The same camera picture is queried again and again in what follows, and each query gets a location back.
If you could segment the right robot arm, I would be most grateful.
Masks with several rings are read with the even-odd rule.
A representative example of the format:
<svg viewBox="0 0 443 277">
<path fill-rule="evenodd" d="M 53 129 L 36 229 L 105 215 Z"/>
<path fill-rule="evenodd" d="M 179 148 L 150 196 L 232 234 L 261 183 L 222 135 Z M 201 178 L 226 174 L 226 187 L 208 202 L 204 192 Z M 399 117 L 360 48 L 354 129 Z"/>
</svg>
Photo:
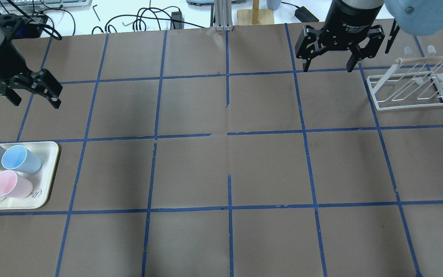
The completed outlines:
<svg viewBox="0 0 443 277">
<path fill-rule="evenodd" d="M 443 0 L 334 0 L 320 29 L 304 26 L 294 46 L 307 72 L 327 52 L 350 52 L 346 69 L 374 58 L 383 41 L 389 52 L 397 33 L 428 36 L 443 30 Z"/>
</svg>

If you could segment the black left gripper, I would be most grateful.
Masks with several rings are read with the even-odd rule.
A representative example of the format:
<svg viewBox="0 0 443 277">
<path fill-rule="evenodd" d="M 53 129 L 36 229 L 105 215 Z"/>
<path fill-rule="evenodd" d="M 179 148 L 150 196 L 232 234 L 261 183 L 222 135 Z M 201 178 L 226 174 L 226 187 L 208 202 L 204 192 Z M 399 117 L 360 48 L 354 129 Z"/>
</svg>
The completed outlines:
<svg viewBox="0 0 443 277">
<path fill-rule="evenodd" d="M 63 86 L 56 77 L 46 68 L 30 70 L 19 50 L 11 42 L 4 42 L 0 46 L 0 96 L 19 106 L 22 99 L 16 89 L 44 97 L 55 109 L 62 103 L 59 97 Z"/>
</svg>

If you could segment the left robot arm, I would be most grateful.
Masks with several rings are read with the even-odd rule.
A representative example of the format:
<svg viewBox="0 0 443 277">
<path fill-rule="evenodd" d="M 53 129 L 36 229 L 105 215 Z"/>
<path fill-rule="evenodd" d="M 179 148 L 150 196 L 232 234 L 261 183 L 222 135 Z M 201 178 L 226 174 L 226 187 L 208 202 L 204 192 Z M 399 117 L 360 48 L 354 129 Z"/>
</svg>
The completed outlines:
<svg viewBox="0 0 443 277">
<path fill-rule="evenodd" d="M 63 86 L 49 70 L 38 72 L 30 70 L 13 40 L 19 37 L 20 30 L 30 27 L 43 30 L 52 38 L 61 40 L 62 36 L 46 23 L 38 22 L 27 14 L 0 13 L 0 96 L 7 98 L 13 105 L 21 103 L 16 89 L 40 95 L 55 109 L 60 107 L 60 93 Z"/>
</svg>

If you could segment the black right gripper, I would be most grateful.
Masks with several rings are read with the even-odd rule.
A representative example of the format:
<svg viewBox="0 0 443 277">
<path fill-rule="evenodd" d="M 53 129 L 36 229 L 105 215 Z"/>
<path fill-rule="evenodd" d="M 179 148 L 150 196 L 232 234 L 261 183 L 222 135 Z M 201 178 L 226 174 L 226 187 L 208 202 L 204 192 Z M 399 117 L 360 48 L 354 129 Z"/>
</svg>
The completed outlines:
<svg viewBox="0 0 443 277">
<path fill-rule="evenodd" d="M 296 58 L 304 60 L 303 72 L 313 58 L 329 51 L 351 52 L 347 72 L 362 59 L 374 58 L 385 39 L 383 27 L 374 25 L 383 5 L 383 0 L 333 0 L 323 27 L 304 26 L 294 46 Z"/>
</svg>

